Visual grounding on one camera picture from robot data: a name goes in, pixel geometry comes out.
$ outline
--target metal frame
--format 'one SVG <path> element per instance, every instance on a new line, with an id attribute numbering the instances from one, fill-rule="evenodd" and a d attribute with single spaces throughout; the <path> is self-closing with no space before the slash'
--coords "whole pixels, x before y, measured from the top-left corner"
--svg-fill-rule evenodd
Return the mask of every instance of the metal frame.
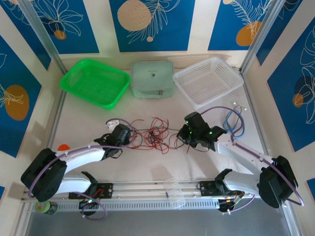
<path id="1" fill-rule="evenodd" d="M 66 97 L 66 92 L 62 90 L 60 95 L 59 95 L 59 98 L 58 98 L 57 108 L 56 108 L 55 115 L 54 115 L 54 118 L 53 118 L 53 121 L 51 124 L 49 136 L 48 136 L 48 139 L 47 139 L 47 142 L 45 145 L 46 148 L 52 148 L 52 146 L 53 146 L 54 139 L 55 139 L 56 132 L 57 132 L 57 128 L 58 128 L 58 123 L 59 123 L 60 116 L 61 116 L 61 112 L 63 110 L 63 104 L 65 101 L 65 97 Z"/>
<path id="2" fill-rule="evenodd" d="M 250 48 L 244 58 L 244 61 L 240 67 L 240 72 L 243 75 L 243 73 L 246 71 L 248 65 L 252 61 L 254 57 L 256 57 L 256 53 L 258 49 L 260 48 L 262 42 L 267 36 L 267 33 L 270 30 L 270 27 L 274 23 L 275 19 L 277 18 L 281 8 L 283 7 L 283 4 L 286 0 L 274 0 L 272 5 L 270 6 L 264 20 L 261 23 L 261 26 L 259 27 L 259 30 L 256 34 L 256 37 L 252 41 L 252 44 L 250 45 Z"/>
<path id="3" fill-rule="evenodd" d="M 20 203 L 20 215 L 12 227 L 10 236 L 24 236 L 26 234 L 33 208 L 34 203 Z"/>
<path id="4" fill-rule="evenodd" d="M 280 12 L 283 4 L 285 3 L 286 0 L 276 0 L 273 2 L 272 6 L 270 7 L 269 11 L 267 12 L 266 17 L 264 18 L 261 27 L 258 30 L 258 33 L 256 35 L 256 37 L 254 38 L 247 54 L 246 57 L 240 67 L 240 74 L 244 79 L 244 90 L 245 90 L 245 94 L 246 97 L 248 99 L 249 102 L 249 106 L 250 109 L 252 111 L 252 116 L 258 131 L 258 135 L 264 150 L 264 153 L 266 155 L 268 155 L 268 144 L 266 142 L 266 136 L 264 135 L 264 132 L 261 128 L 261 122 L 259 120 L 259 117 L 256 115 L 257 114 L 257 110 L 255 108 L 255 105 L 253 104 L 253 100 L 252 100 L 252 95 L 250 90 L 248 89 L 248 80 L 246 79 L 246 71 L 248 70 L 249 66 L 251 65 L 252 60 L 256 57 L 256 54 L 261 46 L 261 44 L 263 43 L 263 41 L 265 40 L 272 24 L 274 23 L 275 19 L 278 16 L 278 13 Z M 286 218 L 289 230 L 291 235 L 293 236 L 303 236 L 305 235 L 304 232 L 304 227 L 301 223 L 301 221 L 299 220 L 299 218 L 294 214 L 291 203 L 287 202 L 282 206 L 283 212 L 284 212 L 284 216 Z"/>
<path id="5" fill-rule="evenodd" d="M 37 38 L 40 40 L 50 58 L 55 62 L 59 71 L 63 74 L 67 72 L 62 60 L 59 57 L 58 50 L 51 40 L 45 26 L 42 24 L 39 16 L 29 0 L 17 0 L 22 13 L 29 22 Z"/>

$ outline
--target leaf illustration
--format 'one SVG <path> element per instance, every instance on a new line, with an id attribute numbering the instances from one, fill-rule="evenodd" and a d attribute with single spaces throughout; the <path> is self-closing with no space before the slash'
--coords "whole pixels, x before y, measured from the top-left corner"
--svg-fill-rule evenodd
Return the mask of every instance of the leaf illustration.
<path id="1" fill-rule="evenodd" d="M 67 11 L 69 8 L 69 3 L 67 0 L 60 0 L 57 4 L 54 1 L 54 7 L 57 9 L 57 12 L 62 15 L 64 11 Z"/>
<path id="2" fill-rule="evenodd" d="M 312 124 L 315 122 L 315 101 L 314 97 L 306 105 L 306 124 Z"/>
<path id="3" fill-rule="evenodd" d="M 78 36 L 81 36 L 81 31 L 79 29 L 79 27 L 77 27 L 76 24 L 71 23 L 71 22 L 63 22 L 62 24 L 65 25 L 65 31 L 70 32 L 70 33 L 74 33 Z"/>
<path id="4" fill-rule="evenodd" d="M 71 23 L 78 23 L 82 21 L 83 15 L 78 14 L 75 11 L 67 10 L 64 11 L 63 14 L 60 16 L 60 20 L 64 22 L 71 22 Z"/>
<path id="5" fill-rule="evenodd" d="M 0 68 L 5 63 L 6 56 L 7 56 L 6 54 L 0 53 Z"/>
<path id="6" fill-rule="evenodd" d="M 2 2 L 11 11 L 12 15 L 16 19 L 22 21 L 24 24 L 26 24 L 28 26 L 30 25 L 18 5 L 10 2 L 9 0 L 2 0 Z"/>
<path id="7" fill-rule="evenodd" d="M 259 21 L 262 16 L 264 16 L 268 9 L 270 8 L 273 0 L 266 0 L 266 2 L 263 4 L 262 0 L 260 0 L 260 3 L 258 4 L 258 7 L 256 8 L 256 18 L 255 21 Z"/>
<path id="8" fill-rule="evenodd" d="M 236 16 L 241 18 L 244 25 L 250 25 L 255 14 L 254 7 L 251 0 L 234 0 L 232 3 Z"/>
<path id="9" fill-rule="evenodd" d="M 294 2 L 292 2 L 292 0 L 291 1 L 286 0 L 285 3 L 283 4 L 282 8 L 285 11 L 293 11 L 296 8 L 296 6 L 298 5 L 299 1 L 300 0 L 295 0 Z"/>
<path id="10" fill-rule="evenodd" d="M 315 63 L 315 35 L 313 31 L 306 38 L 300 63 L 301 65 L 312 65 Z"/>
<path id="11" fill-rule="evenodd" d="M 154 38 L 159 30 L 163 30 L 163 25 L 168 24 L 166 13 L 173 10 L 181 0 L 176 0 L 175 4 L 170 8 L 170 2 L 174 0 L 146 0 L 144 4 L 151 14 L 151 22 L 142 30 L 130 31 L 127 37 L 131 37 L 129 44 L 140 39 L 141 41 L 148 37 Z"/>
<path id="12" fill-rule="evenodd" d="M 37 1 L 38 3 L 43 2 L 43 9 L 45 9 L 44 12 L 46 12 L 49 16 L 51 16 L 53 19 L 57 19 L 58 18 L 58 12 L 57 9 L 55 9 L 54 5 L 51 4 L 51 2 L 49 1 Z"/>

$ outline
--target red wire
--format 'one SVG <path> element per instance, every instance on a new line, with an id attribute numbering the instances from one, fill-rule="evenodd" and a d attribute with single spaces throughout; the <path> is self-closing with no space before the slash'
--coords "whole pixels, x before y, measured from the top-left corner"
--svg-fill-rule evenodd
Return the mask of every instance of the red wire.
<path id="1" fill-rule="evenodd" d="M 134 128 L 135 133 L 132 134 L 131 137 L 135 135 L 135 140 L 131 144 L 130 149 L 136 150 L 152 150 L 157 149 L 161 151 L 162 154 L 167 154 L 170 150 L 177 150 L 178 148 L 182 147 L 184 144 L 177 146 L 178 138 L 174 141 L 174 146 L 170 146 L 171 138 L 176 135 L 172 134 L 169 136 L 169 122 L 168 120 L 162 120 L 158 117 L 153 117 L 151 122 L 151 126 L 149 129 L 140 132 L 138 129 Z M 139 145 L 135 145 L 134 143 L 137 142 L 141 138 L 141 143 Z"/>

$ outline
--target white table surface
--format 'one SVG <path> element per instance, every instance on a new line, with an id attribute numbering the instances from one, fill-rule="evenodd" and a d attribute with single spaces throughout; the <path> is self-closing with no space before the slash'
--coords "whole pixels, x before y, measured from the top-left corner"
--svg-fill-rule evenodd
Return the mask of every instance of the white table surface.
<path id="1" fill-rule="evenodd" d="M 216 100 L 206 108 L 213 106 L 233 108 L 233 102 L 247 108 L 247 111 L 242 112 L 246 130 L 240 141 L 262 151 L 243 87 Z M 145 121 L 134 123 L 134 126 L 137 129 L 146 129 L 150 127 L 152 117 L 160 117 L 169 120 L 170 128 L 180 129 L 185 123 L 184 117 L 191 112 L 194 112 L 193 107 L 177 88 L 173 97 L 164 99 L 137 99 L 132 96 L 131 90 L 128 88 L 111 111 L 67 93 L 53 142 L 53 150 L 56 151 L 61 144 L 68 144 L 70 148 L 87 146 L 95 138 L 108 133 L 105 122 L 110 118 L 122 118 L 129 122 L 144 119 Z M 210 127 L 221 126 L 227 112 L 224 109 L 215 109 L 204 114 L 203 118 Z M 125 148 L 118 159 L 108 158 L 82 166 L 74 171 L 87 171 L 98 181 L 151 181 L 165 180 L 170 177 L 178 180 L 215 178 L 225 168 L 250 173 L 233 159 L 217 152 L 211 150 L 198 152 L 190 148 L 186 153 L 187 148 L 188 146 L 185 145 L 178 150 L 170 150 L 165 155 L 155 149 L 142 151 Z M 254 160 L 254 162 L 260 166 L 259 161 Z"/>

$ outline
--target blue cable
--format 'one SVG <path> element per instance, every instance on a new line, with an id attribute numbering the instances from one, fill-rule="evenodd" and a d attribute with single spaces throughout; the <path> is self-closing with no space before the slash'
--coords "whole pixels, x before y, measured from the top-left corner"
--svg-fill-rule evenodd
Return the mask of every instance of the blue cable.
<path id="1" fill-rule="evenodd" d="M 238 111 L 236 111 L 235 109 L 234 109 L 234 111 L 237 112 L 238 114 L 240 114 L 240 116 L 242 116 L 242 115 L 241 115 L 242 112 L 238 112 Z M 234 132 L 234 130 L 236 129 L 238 120 L 239 120 L 239 119 L 237 119 L 236 124 L 232 127 L 232 126 L 230 125 L 230 123 L 228 122 L 228 119 L 230 118 L 230 116 L 231 116 L 232 113 L 233 113 L 232 111 L 230 111 L 230 112 L 227 113 L 227 115 L 226 115 L 226 117 L 225 117 L 225 120 L 224 120 L 224 122 L 223 122 L 223 124 L 222 124 L 222 125 L 223 125 L 223 129 L 225 129 L 226 132 L 229 132 L 229 133 L 233 133 L 233 132 Z M 242 133 L 241 133 L 240 135 L 235 135 L 235 138 L 240 138 L 240 137 L 242 137 L 244 133 L 245 133 L 245 124 L 244 124 L 244 126 L 243 126 Z"/>

